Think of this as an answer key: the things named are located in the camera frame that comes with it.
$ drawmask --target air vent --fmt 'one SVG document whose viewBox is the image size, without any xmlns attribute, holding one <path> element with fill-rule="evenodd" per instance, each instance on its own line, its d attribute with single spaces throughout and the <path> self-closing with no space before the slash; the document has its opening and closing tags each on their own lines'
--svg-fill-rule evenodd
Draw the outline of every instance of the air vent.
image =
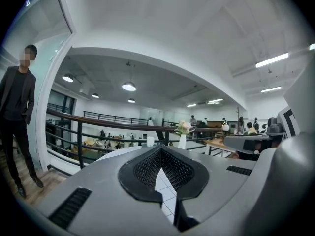
<svg viewBox="0 0 315 236">
<path fill-rule="evenodd" d="M 49 217 L 49 219 L 61 228 L 66 229 L 76 214 L 79 212 L 91 191 L 85 188 L 77 188 L 64 203 Z"/>
<path fill-rule="evenodd" d="M 252 173 L 252 170 L 250 169 L 245 169 L 245 168 L 241 168 L 241 167 L 237 167 L 237 166 L 229 166 L 226 168 L 228 171 L 233 171 L 239 174 L 243 174 L 243 175 L 250 175 Z"/>
</svg>

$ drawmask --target man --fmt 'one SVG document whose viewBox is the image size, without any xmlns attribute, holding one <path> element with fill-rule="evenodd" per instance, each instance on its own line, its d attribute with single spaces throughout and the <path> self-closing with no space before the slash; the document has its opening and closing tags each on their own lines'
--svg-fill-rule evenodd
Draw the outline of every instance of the man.
<svg viewBox="0 0 315 236">
<path fill-rule="evenodd" d="M 225 117 L 223 117 L 221 124 L 224 125 L 225 122 L 226 122 L 226 124 L 228 124 L 228 122 L 226 121 Z"/>
<path fill-rule="evenodd" d="M 252 127 L 252 123 L 251 123 L 251 122 L 248 122 L 248 123 L 247 123 L 247 128 L 248 128 L 248 131 L 245 132 L 245 135 L 257 134 L 257 131 L 256 131 L 256 129 L 254 129 L 254 128 Z"/>
<path fill-rule="evenodd" d="M 197 120 L 195 119 L 195 116 L 191 116 L 190 124 L 191 126 L 197 126 Z"/>
<path fill-rule="evenodd" d="M 37 48 L 28 45 L 20 57 L 20 66 L 9 67 L 0 83 L 0 130 L 6 161 L 19 194 L 25 198 L 25 190 L 13 160 L 13 135 L 15 136 L 31 178 L 42 188 L 44 185 L 36 175 L 29 152 L 26 125 L 30 124 L 34 108 L 35 76 L 29 66 L 35 60 Z"/>
<path fill-rule="evenodd" d="M 257 117 L 255 117 L 254 128 L 256 129 L 257 133 L 259 133 L 259 123 Z"/>
<path fill-rule="evenodd" d="M 207 118 L 205 118 L 202 122 L 208 126 Z"/>
</svg>

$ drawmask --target white vase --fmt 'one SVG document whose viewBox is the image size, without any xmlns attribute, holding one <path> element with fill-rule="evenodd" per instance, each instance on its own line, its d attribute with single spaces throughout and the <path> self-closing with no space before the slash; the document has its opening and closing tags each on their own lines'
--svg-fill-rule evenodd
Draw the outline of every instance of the white vase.
<svg viewBox="0 0 315 236">
<path fill-rule="evenodd" d="M 179 139 L 178 147 L 186 149 L 186 135 L 181 135 Z"/>
</svg>

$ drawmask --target black suit jacket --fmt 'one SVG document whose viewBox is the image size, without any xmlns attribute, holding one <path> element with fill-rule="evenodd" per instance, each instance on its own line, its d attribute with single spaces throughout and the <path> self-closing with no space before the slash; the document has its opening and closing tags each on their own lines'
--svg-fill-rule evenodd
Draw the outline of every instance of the black suit jacket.
<svg viewBox="0 0 315 236">
<path fill-rule="evenodd" d="M 9 92 L 11 90 L 14 77 L 18 72 L 18 66 L 11 66 L 5 72 L 1 83 L 0 83 L 0 112 L 8 98 Z M 24 85 L 22 88 L 22 98 L 21 98 L 21 115 L 24 117 L 24 120 L 27 124 L 31 121 L 31 115 L 34 108 L 35 102 L 35 83 L 36 78 L 28 70 Z"/>
</svg>

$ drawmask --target wooden floor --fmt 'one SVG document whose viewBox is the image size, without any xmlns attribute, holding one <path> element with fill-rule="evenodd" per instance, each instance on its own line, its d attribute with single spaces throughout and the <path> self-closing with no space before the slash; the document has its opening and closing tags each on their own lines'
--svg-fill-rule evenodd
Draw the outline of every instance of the wooden floor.
<svg viewBox="0 0 315 236">
<path fill-rule="evenodd" d="M 16 167 L 19 171 L 19 177 L 26 192 L 26 198 L 24 200 L 33 207 L 35 207 L 50 191 L 56 188 L 58 184 L 68 178 L 68 176 L 54 169 L 49 169 L 46 172 L 36 170 L 38 178 L 44 184 L 44 188 L 39 188 L 30 177 L 23 155 L 18 154 L 16 150 L 14 150 L 13 154 Z M 10 175 L 3 150 L 0 151 L 0 168 L 14 196 L 22 199 L 17 192 L 16 185 Z"/>
</svg>

